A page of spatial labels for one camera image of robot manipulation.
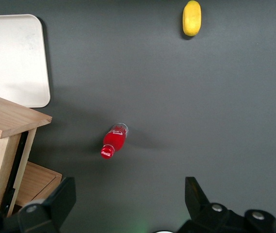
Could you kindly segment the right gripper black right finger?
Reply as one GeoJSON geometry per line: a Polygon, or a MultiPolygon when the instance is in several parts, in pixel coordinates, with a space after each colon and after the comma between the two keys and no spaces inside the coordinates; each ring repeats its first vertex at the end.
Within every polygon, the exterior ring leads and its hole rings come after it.
{"type": "Polygon", "coordinates": [[[194,177],[185,178],[185,203],[190,220],[187,229],[191,233],[220,233],[229,219],[229,210],[211,203],[194,177]]]}

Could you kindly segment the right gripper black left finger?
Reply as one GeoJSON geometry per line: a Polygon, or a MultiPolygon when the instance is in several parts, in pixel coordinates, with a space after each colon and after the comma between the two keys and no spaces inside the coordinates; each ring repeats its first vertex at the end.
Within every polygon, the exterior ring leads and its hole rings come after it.
{"type": "Polygon", "coordinates": [[[19,211],[20,232],[59,233],[75,203],[75,178],[66,177],[46,199],[32,201],[19,211]]]}

